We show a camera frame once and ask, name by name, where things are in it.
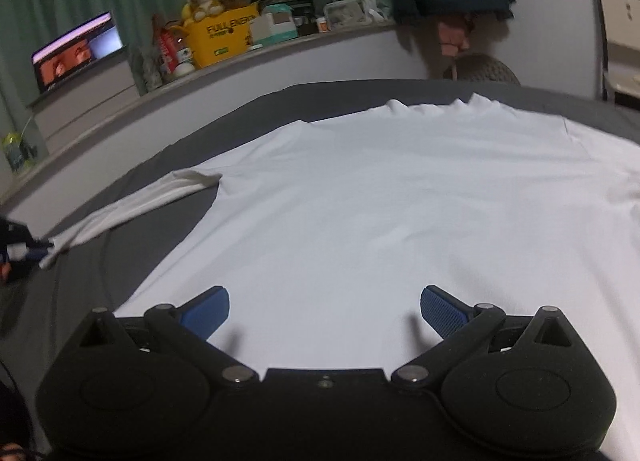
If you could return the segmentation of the white t-shirt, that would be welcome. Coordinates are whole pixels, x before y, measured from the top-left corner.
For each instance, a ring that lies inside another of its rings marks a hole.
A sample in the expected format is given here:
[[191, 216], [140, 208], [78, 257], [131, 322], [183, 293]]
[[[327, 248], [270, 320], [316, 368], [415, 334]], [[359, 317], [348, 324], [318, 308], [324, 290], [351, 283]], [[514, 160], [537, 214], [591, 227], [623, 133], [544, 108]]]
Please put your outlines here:
[[604, 443], [639, 455], [639, 147], [473, 96], [296, 121], [176, 169], [54, 238], [56, 254], [198, 192], [216, 198], [122, 316], [230, 294], [212, 343], [269, 368], [390, 370], [432, 331], [427, 285], [526, 314], [559, 307], [617, 396]]

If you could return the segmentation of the dark grey bed sheet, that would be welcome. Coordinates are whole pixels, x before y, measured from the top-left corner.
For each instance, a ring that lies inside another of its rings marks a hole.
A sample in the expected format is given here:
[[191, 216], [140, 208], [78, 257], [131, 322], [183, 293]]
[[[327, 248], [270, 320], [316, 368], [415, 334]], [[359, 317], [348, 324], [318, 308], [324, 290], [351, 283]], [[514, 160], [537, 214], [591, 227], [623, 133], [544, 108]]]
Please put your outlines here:
[[[122, 199], [171, 170], [238, 147], [282, 125], [324, 120], [397, 99], [407, 104], [449, 104], [473, 94], [527, 111], [559, 114], [629, 141], [639, 140], [637, 112], [548, 90], [497, 82], [353, 80], [304, 84], [259, 97], [213, 121], [131, 169], [71, 213], [58, 228]], [[27, 401], [88, 309], [112, 307], [127, 296], [195, 227], [214, 202], [208, 188], [108, 230], [63, 255], [50, 270], [35, 270], [1, 293], [1, 378], [17, 378]]]

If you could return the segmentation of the grey drawer box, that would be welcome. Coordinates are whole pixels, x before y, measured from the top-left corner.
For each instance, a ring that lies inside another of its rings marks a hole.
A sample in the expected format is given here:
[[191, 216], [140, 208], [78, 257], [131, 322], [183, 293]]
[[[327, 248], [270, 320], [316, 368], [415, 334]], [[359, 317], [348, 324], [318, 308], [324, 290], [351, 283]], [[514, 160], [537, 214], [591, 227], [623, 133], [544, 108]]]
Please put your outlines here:
[[128, 61], [112, 57], [42, 95], [32, 113], [53, 154], [139, 98]]

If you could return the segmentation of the red snack bag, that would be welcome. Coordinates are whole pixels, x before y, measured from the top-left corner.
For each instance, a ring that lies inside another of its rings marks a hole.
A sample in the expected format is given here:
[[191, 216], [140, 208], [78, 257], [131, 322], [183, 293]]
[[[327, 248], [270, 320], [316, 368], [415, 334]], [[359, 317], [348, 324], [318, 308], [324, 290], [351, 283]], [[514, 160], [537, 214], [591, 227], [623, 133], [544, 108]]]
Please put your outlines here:
[[175, 80], [175, 72], [179, 65], [178, 45], [172, 31], [166, 26], [164, 18], [154, 13], [152, 15], [153, 43], [160, 53], [160, 67], [163, 69], [167, 82]]

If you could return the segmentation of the grey round wicker stool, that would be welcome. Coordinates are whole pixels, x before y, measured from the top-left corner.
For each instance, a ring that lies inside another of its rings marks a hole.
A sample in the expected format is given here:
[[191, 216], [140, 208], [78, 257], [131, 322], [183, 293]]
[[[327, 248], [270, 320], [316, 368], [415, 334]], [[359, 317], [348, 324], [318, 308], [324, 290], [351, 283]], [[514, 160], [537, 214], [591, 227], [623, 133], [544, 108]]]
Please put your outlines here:
[[447, 66], [442, 77], [445, 80], [520, 85], [515, 73], [506, 64], [488, 54], [466, 54], [457, 57]]

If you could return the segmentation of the pink hanging cloth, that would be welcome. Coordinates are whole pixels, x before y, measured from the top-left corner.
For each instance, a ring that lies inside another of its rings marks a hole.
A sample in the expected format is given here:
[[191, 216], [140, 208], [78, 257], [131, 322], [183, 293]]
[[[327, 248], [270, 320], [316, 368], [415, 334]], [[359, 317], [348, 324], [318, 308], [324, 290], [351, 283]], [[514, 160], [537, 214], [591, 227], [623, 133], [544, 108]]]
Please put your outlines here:
[[469, 16], [442, 16], [437, 19], [440, 51], [445, 57], [455, 58], [471, 47], [473, 23]]

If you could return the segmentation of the yellow cardboard box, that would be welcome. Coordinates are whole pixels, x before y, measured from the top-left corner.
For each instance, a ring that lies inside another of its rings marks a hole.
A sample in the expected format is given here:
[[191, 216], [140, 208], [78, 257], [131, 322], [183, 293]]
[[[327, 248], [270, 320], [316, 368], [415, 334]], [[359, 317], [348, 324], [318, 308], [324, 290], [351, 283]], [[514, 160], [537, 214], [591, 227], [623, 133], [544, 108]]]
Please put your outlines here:
[[199, 68], [244, 54], [252, 46], [250, 22], [258, 16], [256, 2], [183, 25], [186, 44]]

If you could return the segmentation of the white teal box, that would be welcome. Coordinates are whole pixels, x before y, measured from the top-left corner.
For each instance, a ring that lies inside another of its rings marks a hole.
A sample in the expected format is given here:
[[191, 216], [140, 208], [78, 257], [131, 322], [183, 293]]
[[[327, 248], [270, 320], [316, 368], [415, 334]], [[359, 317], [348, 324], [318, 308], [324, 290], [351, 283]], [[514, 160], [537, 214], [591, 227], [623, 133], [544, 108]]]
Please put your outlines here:
[[250, 37], [262, 47], [287, 42], [298, 37], [292, 9], [285, 4], [265, 6], [262, 13], [250, 21]]

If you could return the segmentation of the plush toy animal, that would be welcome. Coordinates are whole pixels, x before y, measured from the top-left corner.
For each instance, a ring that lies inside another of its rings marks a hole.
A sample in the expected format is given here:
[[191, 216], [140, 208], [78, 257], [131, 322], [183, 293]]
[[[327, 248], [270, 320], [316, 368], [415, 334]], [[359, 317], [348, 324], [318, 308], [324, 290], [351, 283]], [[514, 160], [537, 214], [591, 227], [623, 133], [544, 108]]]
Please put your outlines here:
[[183, 25], [218, 17], [226, 11], [246, 5], [245, 0], [186, 0], [181, 9]]

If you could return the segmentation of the clear plastic container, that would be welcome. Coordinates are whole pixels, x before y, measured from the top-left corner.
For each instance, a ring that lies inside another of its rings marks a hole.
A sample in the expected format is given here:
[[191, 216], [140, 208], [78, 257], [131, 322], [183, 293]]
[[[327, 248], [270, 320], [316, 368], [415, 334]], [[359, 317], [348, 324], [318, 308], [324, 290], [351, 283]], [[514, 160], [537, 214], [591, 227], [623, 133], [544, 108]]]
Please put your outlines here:
[[323, 13], [331, 31], [360, 28], [387, 20], [378, 9], [376, 0], [334, 0], [323, 7]]

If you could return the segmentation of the cream dining chair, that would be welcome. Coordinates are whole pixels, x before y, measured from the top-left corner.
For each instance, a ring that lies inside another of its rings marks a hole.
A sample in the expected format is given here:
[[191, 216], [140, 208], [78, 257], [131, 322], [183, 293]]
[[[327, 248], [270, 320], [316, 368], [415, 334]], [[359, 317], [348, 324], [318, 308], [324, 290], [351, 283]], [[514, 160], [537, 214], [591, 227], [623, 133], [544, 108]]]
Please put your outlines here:
[[602, 99], [639, 110], [639, 0], [594, 1], [602, 43]]

